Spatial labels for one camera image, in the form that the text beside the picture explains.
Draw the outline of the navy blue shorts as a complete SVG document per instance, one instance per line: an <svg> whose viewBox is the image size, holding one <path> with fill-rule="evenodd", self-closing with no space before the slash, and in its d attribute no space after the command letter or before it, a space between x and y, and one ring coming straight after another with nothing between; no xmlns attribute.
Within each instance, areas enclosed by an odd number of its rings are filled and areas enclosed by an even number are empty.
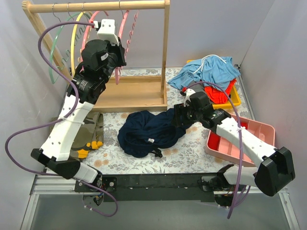
<svg viewBox="0 0 307 230"><path fill-rule="evenodd" d="M157 115L146 110L129 114L118 132L120 147L136 158L146 157L149 153L161 158L160 149L175 145L190 128L190 125L172 125L173 116L173 108Z"/></svg>

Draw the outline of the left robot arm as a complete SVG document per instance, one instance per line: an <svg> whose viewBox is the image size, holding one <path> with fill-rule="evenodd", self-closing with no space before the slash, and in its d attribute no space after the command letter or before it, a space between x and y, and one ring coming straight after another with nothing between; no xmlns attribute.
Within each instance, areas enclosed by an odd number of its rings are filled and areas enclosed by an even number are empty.
<svg viewBox="0 0 307 230"><path fill-rule="evenodd" d="M102 186L102 173L70 156L73 141L84 119L106 89L115 68L126 65L125 49L121 43L111 44L107 40L95 39L86 43L82 62L75 69L72 86L67 89L64 106L59 115L60 122L31 157L65 179L85 181L90 191Z"/></svg>

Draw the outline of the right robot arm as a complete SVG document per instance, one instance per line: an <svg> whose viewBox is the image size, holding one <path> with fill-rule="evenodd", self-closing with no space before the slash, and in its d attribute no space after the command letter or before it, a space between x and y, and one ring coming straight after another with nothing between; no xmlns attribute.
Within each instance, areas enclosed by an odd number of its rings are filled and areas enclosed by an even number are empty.
<svg viewBox="0 0 307 230"><path fill-rule="evenodd" d="M254 186L265 195L274 196L295 179L294 163L289 149L278 149L244 127L239 127L238 119L234 119L224 109L214 109L204 92L188 92L183 103L174 105L174 126L183 127L196 122L235 145L255 165L239 167L229 164L205 182L206 186L225 191L235 184Z"/></svg>

